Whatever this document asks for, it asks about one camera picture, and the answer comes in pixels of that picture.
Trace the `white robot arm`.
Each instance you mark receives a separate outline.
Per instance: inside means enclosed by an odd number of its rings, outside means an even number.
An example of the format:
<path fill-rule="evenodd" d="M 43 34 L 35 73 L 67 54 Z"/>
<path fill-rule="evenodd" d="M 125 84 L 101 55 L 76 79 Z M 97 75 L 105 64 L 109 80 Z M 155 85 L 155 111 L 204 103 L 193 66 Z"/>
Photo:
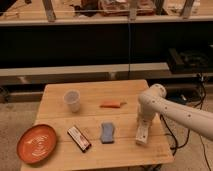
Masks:
<path fill-rule="evenodd" d="M 181 105 L 165 97 L 166 89 L 161 84 L 154 84 L 140 93 L 136 133 L 138 142 L 147 142 L 149 128 L 156 114 L 162 114 L 213 141 L 213 113 Z"/>

